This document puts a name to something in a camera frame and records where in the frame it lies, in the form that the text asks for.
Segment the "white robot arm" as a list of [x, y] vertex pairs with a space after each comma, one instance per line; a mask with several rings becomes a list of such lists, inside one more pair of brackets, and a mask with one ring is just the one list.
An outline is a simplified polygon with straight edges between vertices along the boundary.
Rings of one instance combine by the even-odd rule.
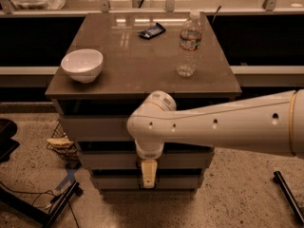
[[177, 110], [163, 91], [152, 92], [127, 120], [142, 159], [143, 186], [155, 186], [157, 159], [166, 143], [264, 154], [304, 155], [304, 90]]

